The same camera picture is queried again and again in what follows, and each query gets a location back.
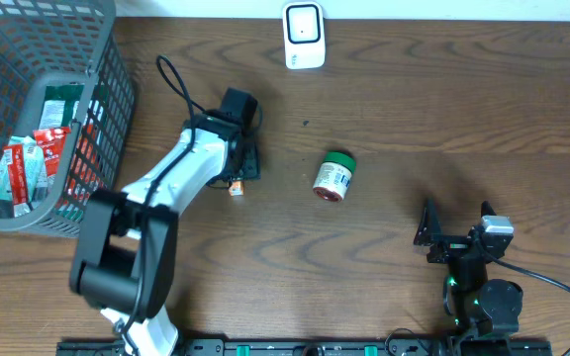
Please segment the orange red snack pouch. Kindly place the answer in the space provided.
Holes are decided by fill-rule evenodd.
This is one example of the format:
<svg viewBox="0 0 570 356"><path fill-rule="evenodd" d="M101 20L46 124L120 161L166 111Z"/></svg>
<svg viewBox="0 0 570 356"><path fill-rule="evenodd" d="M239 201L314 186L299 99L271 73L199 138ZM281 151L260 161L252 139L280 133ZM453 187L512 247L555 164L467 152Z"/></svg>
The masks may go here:
<svg viewBox="0 0 570 356"><path fill-rule="evenodd" d="M47 178L53 178L56 175L65 141L70 133L69 127L34 131L35 141L44 152Z"/></svg>

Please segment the small orange juice box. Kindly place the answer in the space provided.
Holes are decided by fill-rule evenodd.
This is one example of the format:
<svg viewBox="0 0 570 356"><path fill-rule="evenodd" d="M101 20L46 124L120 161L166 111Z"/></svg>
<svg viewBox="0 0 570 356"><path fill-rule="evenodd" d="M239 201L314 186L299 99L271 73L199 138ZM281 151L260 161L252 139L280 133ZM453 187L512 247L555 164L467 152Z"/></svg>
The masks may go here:
<svg viewBox="0 0 570 356"><path fill-rule="evenodd" d="M243 196L244 195L244 185L240 180L233 181L229 186L229 193L231 196Z"/></svg>

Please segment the green lid white jar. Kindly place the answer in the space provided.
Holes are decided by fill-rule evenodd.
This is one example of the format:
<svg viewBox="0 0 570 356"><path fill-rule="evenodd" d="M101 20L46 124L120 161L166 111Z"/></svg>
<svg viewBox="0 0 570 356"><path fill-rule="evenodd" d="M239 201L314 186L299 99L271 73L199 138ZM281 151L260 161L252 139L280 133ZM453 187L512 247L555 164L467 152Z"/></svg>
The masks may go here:
<svg viewBox="0 0 570 356"><path fill-rule="evenodd" d="M348 191L355 169L356 162L348 154L328 152L319 168L313 192L326 201L341 202Z"/></svg>

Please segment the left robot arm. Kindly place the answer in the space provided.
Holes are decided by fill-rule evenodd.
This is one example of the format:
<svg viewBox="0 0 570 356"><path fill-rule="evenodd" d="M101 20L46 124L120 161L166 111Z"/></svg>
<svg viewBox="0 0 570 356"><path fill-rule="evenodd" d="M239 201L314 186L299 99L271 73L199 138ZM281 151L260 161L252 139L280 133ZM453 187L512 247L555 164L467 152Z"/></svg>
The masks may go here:
<svg viewBox="0 0 570 356"><path fill-rule="evenodd" d="M115 341L63 341L59 355L170 355L180 338L165 302L178 221L206 185L260 175L252 121L257 100L230 88L222 104L186 122L177 144L120 192L90 195L69 277L71 291L109 319Z"/></svg>

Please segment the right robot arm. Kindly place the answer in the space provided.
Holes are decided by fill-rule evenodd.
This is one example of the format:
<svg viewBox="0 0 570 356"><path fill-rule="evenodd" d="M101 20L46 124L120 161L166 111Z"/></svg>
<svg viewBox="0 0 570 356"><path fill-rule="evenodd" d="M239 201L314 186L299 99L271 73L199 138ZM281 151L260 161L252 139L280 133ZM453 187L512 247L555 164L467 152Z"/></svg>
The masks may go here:
<svg viewBox="0 0 570 356"><path fill-rule="evenodd" d="M425 201L414 238L427 246L427 262L444 264L443 307L455 329L434 341L432 355L511 355L510 336L519 331L523 290L511 281L490 279L487 265L499 260L514 237L509 218L499 216L485 201L480 221L464 234L441 229L433 200Z"/></svg>

